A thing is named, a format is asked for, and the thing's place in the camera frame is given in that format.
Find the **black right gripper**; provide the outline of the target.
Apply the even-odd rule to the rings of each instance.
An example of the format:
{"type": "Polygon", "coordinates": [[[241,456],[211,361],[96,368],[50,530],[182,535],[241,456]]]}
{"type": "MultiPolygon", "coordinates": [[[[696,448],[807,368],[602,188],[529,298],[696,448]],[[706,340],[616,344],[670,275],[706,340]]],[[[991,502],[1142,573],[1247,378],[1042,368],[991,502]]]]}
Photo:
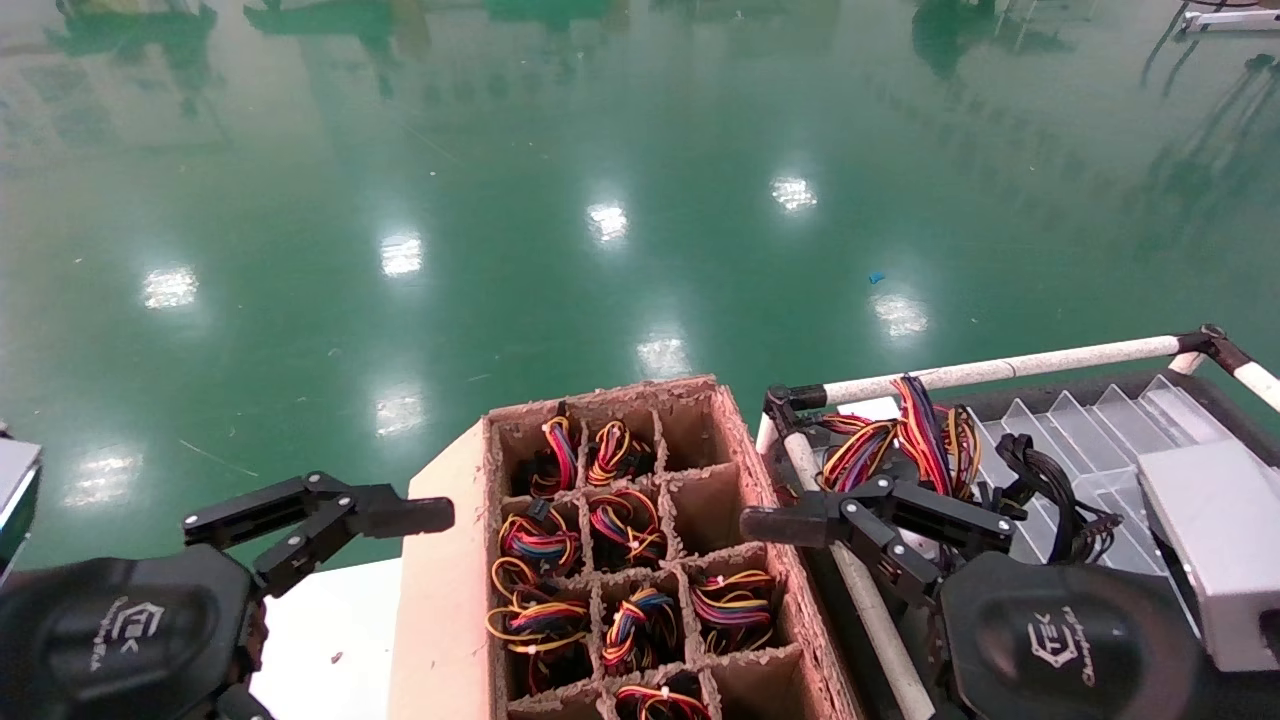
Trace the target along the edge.
{"type": "Polygon", "coordinates": [[[1007,553],[1015,523],[913,482],[742,509],[750,541],[849,550],[899,598],[936,606],[937,569],[902,532],[974,557],[938,588],[938,679],[969,719],[1198,719],[1208,662],[1171,583],[1007,553]]]}

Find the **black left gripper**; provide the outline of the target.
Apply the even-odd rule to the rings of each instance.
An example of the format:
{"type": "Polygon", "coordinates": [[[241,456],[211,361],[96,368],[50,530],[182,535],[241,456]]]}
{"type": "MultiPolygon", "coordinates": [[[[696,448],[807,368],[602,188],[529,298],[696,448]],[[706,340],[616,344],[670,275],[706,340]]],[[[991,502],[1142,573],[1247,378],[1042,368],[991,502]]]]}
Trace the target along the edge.
{"type": "Polygon", "coordinates": [[[447,497],[403,498],[389,484],[305,473],[183,521],[179,553],[91,559],[3,583],[5,719],[268,719],[250,691],[279,598],[351,541],[454,525],[447,497]],[[219,550],[278,530],[255,575],[219,550]]]}

